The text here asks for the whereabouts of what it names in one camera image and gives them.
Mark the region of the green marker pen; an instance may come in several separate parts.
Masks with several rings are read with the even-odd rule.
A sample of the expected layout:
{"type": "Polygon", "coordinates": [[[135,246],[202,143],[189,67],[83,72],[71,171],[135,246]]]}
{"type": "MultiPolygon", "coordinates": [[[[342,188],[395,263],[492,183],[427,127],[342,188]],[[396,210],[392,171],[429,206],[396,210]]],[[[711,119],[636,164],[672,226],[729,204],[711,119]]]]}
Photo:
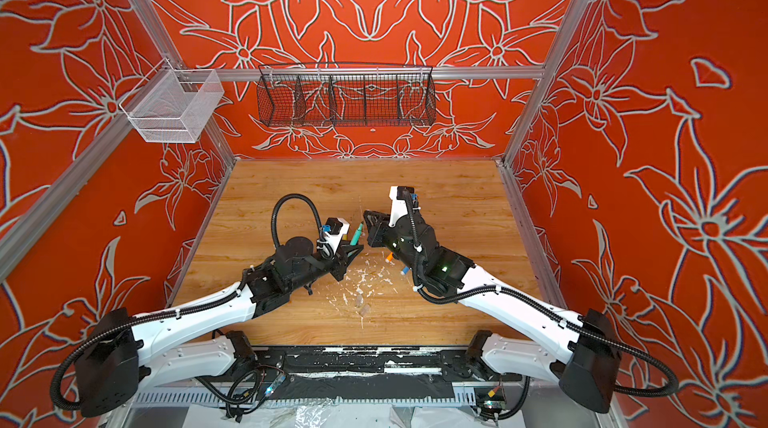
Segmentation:
{"type": "Polygon", "coordinates": [[[358,242],[360,240],[360,237],[363,234],[363,229],[364,229],[364,223],[361,222],[359,224],[358,228],[356,229],[356,231],[354,232],[353,237],[352,237],[352,239],[350,241],[350,245],[351,246],[355,246],[355,245],[358,244],[358,242]]]}

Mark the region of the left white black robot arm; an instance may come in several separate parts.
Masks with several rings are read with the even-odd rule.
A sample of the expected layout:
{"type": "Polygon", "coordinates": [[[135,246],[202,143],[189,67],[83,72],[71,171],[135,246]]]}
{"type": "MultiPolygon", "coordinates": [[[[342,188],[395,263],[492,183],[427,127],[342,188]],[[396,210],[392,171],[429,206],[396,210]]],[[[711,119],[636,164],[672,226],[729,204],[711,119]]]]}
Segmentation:
{"type": "Polygon", "coordinates": [[[342,280],[363,249],[340,241],[326,256],[309,239],[294,237],[261,264],[244,269],[240,281],[212,295],[144,315],[114,310],[56,368],[50,399],[55,407],[84,417],[105,414],[138,392],[155,372],[151,362],[162,354],[270,313],[325,275],[342,280]]]}

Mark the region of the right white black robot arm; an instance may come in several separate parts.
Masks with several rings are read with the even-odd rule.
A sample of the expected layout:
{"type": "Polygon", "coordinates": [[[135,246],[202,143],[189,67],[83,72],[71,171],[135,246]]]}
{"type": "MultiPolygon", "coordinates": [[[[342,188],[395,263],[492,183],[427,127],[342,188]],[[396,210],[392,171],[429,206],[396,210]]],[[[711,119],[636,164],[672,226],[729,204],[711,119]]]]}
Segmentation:
{"type": "Polygon", "coordinates": [[[619,341],[605,315],[595,310],[580,315],[509,286],[473,260],[442,246],[419,213],[392,218],[367,210],[363,220],[369,246],[388,249],[410,268],[414,291],[422,299],[478,310],[538,345],[536,354],[515,354],[501,336],[481,336],[480,360],[492,371],[555,381],[571,400],[597,413],[609,411],[614,394],[663,398],[677,393],[674,371],[649,353],[619,341]],[[618,384],[623,355],[654,367],[662,374],[663,385],[618,384]]]}

